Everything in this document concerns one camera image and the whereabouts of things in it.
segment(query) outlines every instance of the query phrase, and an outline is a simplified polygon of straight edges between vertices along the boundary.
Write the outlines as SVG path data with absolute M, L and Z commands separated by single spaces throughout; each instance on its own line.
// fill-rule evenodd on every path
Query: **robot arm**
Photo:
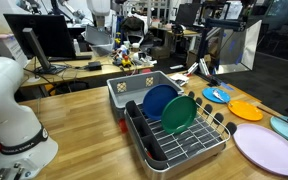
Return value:
M 23 74 L 17 62 L 0 57 L 0 178 L 4 179 L 34 178 L 58 151 L 33 110 L 14 100 Z
M 92 12 L 94 25 L 104 31 L 105 16 L 110 14 L 110 0 L 87 0 L 87 7 Z
M 75 11 L 72 6 L 70 6 L 68 4 L 68 0 L 58 0 L 58 2 L 64 6 L 68 11 L 70 11 L 71 14 L 73 14 L 73 16 L 78 19 L 79 21 L 83 20 L 85 17 L 85 14 L 83 13 L 82 10 L 77 10 Z
M 41 11 L 38 10 L 41 8 L 41 5 L 35 0 L 17 0 L 16 5 L 25 11 L 31 12 L 32 14 L 41 14 Z

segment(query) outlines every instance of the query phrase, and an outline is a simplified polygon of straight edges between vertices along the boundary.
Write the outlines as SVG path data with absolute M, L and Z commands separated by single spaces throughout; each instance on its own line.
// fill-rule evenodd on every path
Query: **blue plate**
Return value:
M 170 85 L 154 86 L 143 99 L 143 111 L 150 119 L 161 120 L 165 106 L 177 96 L 177 91 Z
M 221 95 L 221 97 L 224 99 L 225 102 L 229 102 L 231 100 L 231 97 L 226 92 L 218 88 L 205 88 L 202 93 L 206 99 L 216 102 L 216 103 L 224 104 L 225 102 L 219 100 L 217 97 L 214 96 L 213 90 L 215 89 Z
M 280 118 L 287 120 L 287 116 L 280 116 Z M 288 123 L 272 116 L 271 117 L 271 126 L 279 135 L 288 140 Z

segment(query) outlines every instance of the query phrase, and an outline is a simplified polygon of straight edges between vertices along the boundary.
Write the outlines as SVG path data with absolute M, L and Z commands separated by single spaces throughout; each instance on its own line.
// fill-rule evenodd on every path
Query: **desk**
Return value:
M 189 47 L 189 51 L 194 49 L 195 46 L 195 42 L 196 42 L 196 37 L 200 36 L 201 34 L 195 31 L 191 31 L 191 30 L 184 30 L 184 37 L 190 37 L 191 41 L 190 41 L 190 47 Z M 171 38 L 173 35 L 172 31 L 167 31 L 167 36 L 165 37 L 165 45 L 169 45 L 169 42 L 167 39 Z
M 230 113 L 226 105 L 206 100 L 201 94 L 206 84 L 194 75 L 184 87 L 184 92 L 188 94 L 192 90 L 196 96 L 203 98 L 203 106 L 206 103 L 213 105 L 212 114 L 221 112 L 224 124 L 228 121 L 237 125 L 254 123 L 271 129 L 271 116 L 264 112 L 261 121 L 246 121 Z M 270 110 L 240 90 L 226 92 L 233 100 L 244 100 Z M 31 107 L 37 113 L 38 100 L 20 104 Z M 147 179 L 130 136 L 121 133 L 113 118 L 107 87 L 42 98 L 37 116 L 58 143 L 59 151 L 36 180 Z M 218 156 L 185 170 L 174 179 L 287 179 L 251 163 L 239 152 L 233 139 L 226 145 Z
M 157 30 L 161 30 L 161 31 L 166 31 L 167 34 L 166 34 L 166 36 L 165 36 L 164 46 L 167 46 L 167 47 L 172 47 L 172 46 L 174 46 L 174 45 L 171 43 L 172 41 L 169 41 L 169 39 L 174 36 L 171 29 L 169 29 L 169 28 L 158 28 L 158 27 L 155 27 L 155 26 L 152 26 L 151 28 L 157 29 Z M 191 42 L 190 42 L 189 51 L 194 49 L 195 42 L 196 42 L 196 37 L 197 37 L 197 36 L 200 36 L 200 35 L 201 35 L 201 33 L 198 33 L 198 32 L 195 32 L 195 31 L 184 30 L 184 37 L 190 37 L 190 38 L 192 38 L 192 39 L 191 39 Z
M 71 65 L 73 67 L 82 67 L 88 64 L 88 62 L 94 62 L 99 61 L 102 64 L 102 70 L 96 70 L 96 71 L 86 71 L 86 70 L 78 70 L 74 68 L 68 68 L 59 74 L 56 75 L 44 75 L 45 78 L 47 78 L 52 83 L 61 83 L 64 81 L 72 81 L 76 79 L 85 79 L 105 74 L 113 74 L 113 73 L 119 73 L 122 72 L 121 69 L 117 66 L 114 66 L 112 64 L 113 60 L 111 57 L 96 57 L 93 55 L 91 60 L 79 60 L 79 61 L 65 61 L 65 62 L 51 62 L 51 64 L 62 64 L 62 65 Z M 27 66 L 26 69 L 28 70 L 34 70 L 34 63 L 35 60 L 33 59 Z M 153 66 L 132 66 L 130 70 L 134 69 L 145 69 L 145 68 L 151 68 Z M 27 80 L 29 78 L 34 78 L 34 74 L 25 71 L 25 75 L 23 78 L 23 84 L 21 87 L 31 87 L 31 86 L 41 86 L 45 84 L 49 84 L 45 79 L 39 79 L 35 82 L 28 82 Z

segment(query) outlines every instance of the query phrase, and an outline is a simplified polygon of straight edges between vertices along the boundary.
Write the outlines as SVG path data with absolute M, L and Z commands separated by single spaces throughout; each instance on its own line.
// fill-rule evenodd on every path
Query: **gray plastic basket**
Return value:
M 110 104 L 115 120 L 119 122 L 120 119 L 125 118 L 124 109 L 127 102 L 135 101 L 137 105 L 141 106 L 146 93 L 159 84 L 172 86 L 179 95 L 184 93 L 179 85 L 161 71 L 108 79 Z

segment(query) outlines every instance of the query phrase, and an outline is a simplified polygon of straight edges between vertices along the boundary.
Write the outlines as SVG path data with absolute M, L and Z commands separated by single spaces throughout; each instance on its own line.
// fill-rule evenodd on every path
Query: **plate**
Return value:
M 213 90 L 217 90 L 225 102 L 229 102 L 231 100 L 231 97 L 226 92 L 218 88 L 205 88 L 202 93 L 204 97 L 210 101 L 225 104 L 225 102 L 219 100 L 217 97 L 214 96 Z
M 193 122 L 197 105 L 189 96 L 179 96 L 169 102 L 162 114 L 162 127 L 167 133 L 181 133 Z
M 250 103 L 241 100 L 231 100 L 228 109 L 235 115 L 250 121 L 259 121 L 263 118 L 262 111 Z
M 160 120 L 165 106 L 178 96 L 170 85 L 160 84 L 150 89 L 143 99 L 143 111 L 152 120 Z
M 257 166 L 288 176 L 288 141 L 272 130 L 241 124 L 233 135 L 241 153 Z
M 280 116 L 280 118 L 287 120 L 287 116 Z M 275 132 L 279 135 L 283 136 L 288 140 L 288 123 L 278 119 L 277 117 L 271 117 L 271 126 Z

